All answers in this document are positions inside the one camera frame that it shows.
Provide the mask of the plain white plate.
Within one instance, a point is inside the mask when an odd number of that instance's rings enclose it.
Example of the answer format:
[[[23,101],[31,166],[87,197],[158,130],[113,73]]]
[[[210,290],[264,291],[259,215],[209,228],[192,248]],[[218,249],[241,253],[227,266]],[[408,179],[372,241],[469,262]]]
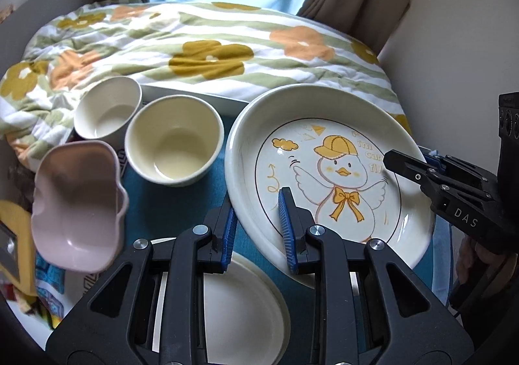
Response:
[[[252,261],[234,252],[222,275],[204,276],[207,355],[213,364],[278,364],[290,339],[281,291]]]

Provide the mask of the white duck cartoon plate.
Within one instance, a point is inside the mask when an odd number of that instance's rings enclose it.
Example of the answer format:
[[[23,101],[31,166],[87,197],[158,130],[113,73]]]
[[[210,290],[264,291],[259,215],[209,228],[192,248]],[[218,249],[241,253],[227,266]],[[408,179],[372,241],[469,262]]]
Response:
[[[422,159],[411,135],[374,103],[294,84],[239,113],[227,140],[225,180],[247,236],[282,273],[289,270],[278,209],[283,188],[319,225],[353,242],[383,240],[414,267],[429,247],[434,216],[420,187],[384,166],[390,150]]]

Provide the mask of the cream yellow bowl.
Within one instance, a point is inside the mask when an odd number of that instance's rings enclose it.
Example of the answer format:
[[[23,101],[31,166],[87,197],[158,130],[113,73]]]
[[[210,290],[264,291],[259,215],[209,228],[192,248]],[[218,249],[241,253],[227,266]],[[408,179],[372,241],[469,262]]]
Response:
[[[165,96],[147,103],[131,120],[124,141],[130,166],[150,183],[196,183],[223,147],[223,120],[194,96]]]

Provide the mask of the pink irregular bowl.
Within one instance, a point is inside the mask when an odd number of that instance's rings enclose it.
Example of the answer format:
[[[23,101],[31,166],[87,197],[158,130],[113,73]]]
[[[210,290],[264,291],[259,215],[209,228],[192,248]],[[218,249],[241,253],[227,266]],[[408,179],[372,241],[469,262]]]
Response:
[[[51,149],[35,175],[31,230],[37,252],[74,272],[107,269],[122,249],[128,205],[109,144],[78,141]]]

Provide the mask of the white cream bowl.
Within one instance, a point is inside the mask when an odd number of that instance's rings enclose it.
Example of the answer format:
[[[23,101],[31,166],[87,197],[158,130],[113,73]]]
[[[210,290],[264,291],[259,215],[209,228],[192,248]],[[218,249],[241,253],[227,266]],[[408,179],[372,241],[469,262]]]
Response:
[[[113,77],[93,87],[80,101],[74,128],[85,140],[101,140],[115,151],[124,147],[127,127],[142,107],[142,88],[129,77]]]

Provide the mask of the blue patterned tablecloth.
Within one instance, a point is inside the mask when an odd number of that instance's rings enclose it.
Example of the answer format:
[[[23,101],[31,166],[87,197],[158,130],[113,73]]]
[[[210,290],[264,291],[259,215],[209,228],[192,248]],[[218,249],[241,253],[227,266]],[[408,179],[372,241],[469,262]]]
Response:
[[[400,230],[393,215],[385,211],[393,199],[391,185],[386,185],[382,204],[369,204],[368,187],[383,179],[382,153],[367,138],[352,128],[332,122],[299,120],[286,124],[267,139],[259,156],[257,171],[259,199],[270,216],[277,212],[277,193],[289,186],[295,200],[318,222],[330,222],[335,206],[332,190],[356,191],[358,206],[364,216],[355,222],[344,212],[334,227],[356,240],[397,235]],[[122,183],[129,196],[125,217],[127,243],[138,238],[158,240],[179,235],[190,225],[201,222],[207,212],[223,201],[226,184],[224,156],[198,182],[182,188],[158,185],[144,180],[127,167]],[[290,315],[290,339],[283,364],[302,364],[310,355],[313,314],[312,288],[297,282],[266,259],[243,227],[237,228],[235,250],[261,268],[283,294]]]

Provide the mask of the floral striped quilt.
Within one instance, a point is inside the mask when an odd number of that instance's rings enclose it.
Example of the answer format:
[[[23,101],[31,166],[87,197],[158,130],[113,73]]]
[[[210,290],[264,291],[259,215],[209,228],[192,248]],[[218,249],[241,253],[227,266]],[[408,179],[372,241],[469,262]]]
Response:
[[[1,79],[1,137],[28,169],[65,143],[80,100],[101,81],[240,101],[289,84],[322,84],[406,124],[377,55],[325,25],[222,2],[92,4],[41,27]]]

